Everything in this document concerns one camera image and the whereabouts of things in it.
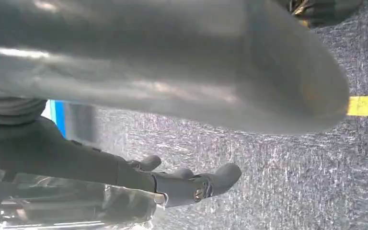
gray carpet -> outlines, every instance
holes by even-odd
[[[368,3],[348,22],[315,31],[368,95]],[[126,159],[158,154],[161,170],[244,171],[223,196],[166,210],[156,230],[368,230],[368,117],[299,137],[237,132],[158,115],[68,105],[70,138]]]

blue panel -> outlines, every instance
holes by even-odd
[[[54,109],[55,109],[55,123],[60,130],[63,137],[66,137],[66,121],[64,115],[64,103],[60,101],[54,101]]]

plastic bag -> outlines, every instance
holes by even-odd
[[[152,228],[161,194],[0,170],[0,230]]]

carpeted floor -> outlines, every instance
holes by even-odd
[[[317,33],[346,69],[351,95],[368,95],[368,2]],[[158,115],[66,106],[70,138],[126,159],[158,154],[161,170],[244,171],[227,194],[166,210],[156,230],[368,230],[368,117],[300,137],[236,132]]]

